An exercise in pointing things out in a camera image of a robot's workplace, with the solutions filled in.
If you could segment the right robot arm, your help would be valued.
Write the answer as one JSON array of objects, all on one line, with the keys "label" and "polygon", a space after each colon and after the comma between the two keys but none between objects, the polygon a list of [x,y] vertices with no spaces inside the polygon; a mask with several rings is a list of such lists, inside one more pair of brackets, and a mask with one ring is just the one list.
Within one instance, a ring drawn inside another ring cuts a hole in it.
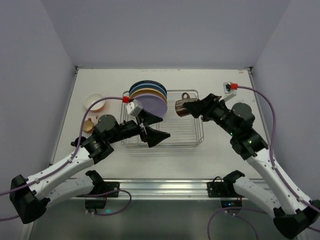
[{"label": "right robot arm", "polygon": [[255,116],[249,105],[238,102],[228,109],[223,99],[211,93],[202,100],[184,102],[183,107],[194,118],[213,121],[231,136],[233,150],[259,173],[271,191],[238,170],[223,181],[267,213],[285,238],[294,239],[319,218],[319,200],[300,190],[274,159],[271,146],[253,128]]}]

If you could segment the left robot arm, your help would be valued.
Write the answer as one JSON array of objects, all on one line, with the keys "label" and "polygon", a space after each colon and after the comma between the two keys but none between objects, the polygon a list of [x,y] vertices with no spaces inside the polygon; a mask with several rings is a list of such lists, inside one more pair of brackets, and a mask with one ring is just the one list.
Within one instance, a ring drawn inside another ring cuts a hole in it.
[{"label": "left robot arm", "polygon": [[106,159],[113,151],[113,143],[139,136],[152,148],[171,135],[151,127],[162,121],[144,109],[138,111],[135,120],[118,123],[111,114],[102,115],[88,137],[78,137],[71,144],[76,147],[61,161],[47,169],[11,180],[9,199],[23,224],[29,224],[44,215],[55,203],[81,195],[100,195],[104,181],[96,171],[88,171],[84,177],[70,180],[76,173]]}]

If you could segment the dark red cup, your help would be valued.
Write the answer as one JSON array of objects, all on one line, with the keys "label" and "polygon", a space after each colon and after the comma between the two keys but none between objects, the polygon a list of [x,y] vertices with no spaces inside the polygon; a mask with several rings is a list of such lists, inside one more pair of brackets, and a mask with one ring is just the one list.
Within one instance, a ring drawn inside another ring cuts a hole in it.
[{"label": "dark red cup", "polygon": [[177,100],[174,105],[176,114],[179,117],[185,117],[190,115],[190,112],[184,107],[184,103],[190,103],[196,100],[196,98],[190,97],[190,95],[187,92],[182,93],[181,99]]}]

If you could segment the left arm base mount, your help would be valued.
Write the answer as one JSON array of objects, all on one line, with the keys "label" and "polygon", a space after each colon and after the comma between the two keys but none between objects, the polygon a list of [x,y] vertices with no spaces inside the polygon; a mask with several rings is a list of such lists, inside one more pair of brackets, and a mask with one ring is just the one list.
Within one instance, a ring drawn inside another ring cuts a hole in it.
[{"label": "left arm base mount", "polygon": [[[90,193],[83,193],[78,195],[78,197],[83,197],[84,195],[98,195],[102,193],[107,193],[111,191],[118,190],[120,188],[120,183],[118,181],[104,181],[100,183],[98,186],[95,186]],[[109,195],[100,196],[98,199],[86,199],[84,201],[84,207],[86,210],[93,210],[97,212],[97,210],[104,209],[107,204],[107,198],[117,198],[119,196],[118,192],[110,193]]]}]

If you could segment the orange mug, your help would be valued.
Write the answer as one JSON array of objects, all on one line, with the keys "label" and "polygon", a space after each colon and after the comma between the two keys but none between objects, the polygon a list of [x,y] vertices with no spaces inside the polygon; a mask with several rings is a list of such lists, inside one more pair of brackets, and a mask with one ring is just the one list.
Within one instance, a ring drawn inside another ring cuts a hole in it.
[{"label": "orange mug", "polygon": [[92,121],[91,118],[88,118],[87,120],[84,121],[82,131],[85,133],[92,133],[94,130],[94,122]]}]

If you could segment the yellow plate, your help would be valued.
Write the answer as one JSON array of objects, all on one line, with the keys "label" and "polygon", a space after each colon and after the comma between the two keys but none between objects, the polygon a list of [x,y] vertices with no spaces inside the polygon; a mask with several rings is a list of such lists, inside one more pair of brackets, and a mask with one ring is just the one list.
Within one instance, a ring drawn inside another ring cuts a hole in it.
[{"label": "yellow plate", "polygon": [[142,105],[151,103],[167,105],[167,97],[164,93],[153,88],[142,88],[129,95],[130,100],[138,100]]}]

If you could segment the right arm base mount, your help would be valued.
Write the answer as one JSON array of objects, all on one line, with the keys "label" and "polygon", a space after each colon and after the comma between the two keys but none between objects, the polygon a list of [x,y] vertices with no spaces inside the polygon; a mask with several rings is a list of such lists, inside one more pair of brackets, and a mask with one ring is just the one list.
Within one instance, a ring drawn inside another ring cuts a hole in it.
[{"label": "right arm base mount", "polygon": [[242,207],[242,197],[237,194],[229,182],[217,176],[206,183],[207,195],[209,198],[219,198],[222,208]]}]

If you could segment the orange bowl white inside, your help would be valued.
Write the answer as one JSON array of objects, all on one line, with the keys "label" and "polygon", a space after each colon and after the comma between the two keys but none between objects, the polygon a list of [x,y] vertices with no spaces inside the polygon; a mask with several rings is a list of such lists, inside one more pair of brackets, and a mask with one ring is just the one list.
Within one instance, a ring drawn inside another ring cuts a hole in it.
[{"label": "orange bowl white inside", "polygon": [[[100,100],[104,98],[104,96],[100,93],[92,93],[90,95],[88,95],[85,100],[84,100],[84,107],[86,109],[88,109],[93,103],[95,103],[96,101]],[[100,112],[104,109],[105,107],[105,100],[102,100],[98,103],[96,103],[91,109],[91,112]]]}]

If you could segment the purple plate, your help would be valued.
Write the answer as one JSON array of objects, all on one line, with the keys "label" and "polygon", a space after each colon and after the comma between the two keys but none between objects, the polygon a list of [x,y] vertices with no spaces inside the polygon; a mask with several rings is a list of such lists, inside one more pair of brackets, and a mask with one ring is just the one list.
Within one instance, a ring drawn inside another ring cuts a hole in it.
[{"label": "purple plate", "polygon": [[134,98],[138,100],[143,109],[160,118],[164,118],[167,113],[168,105],[165,100],[155,94],[141,94]]}]

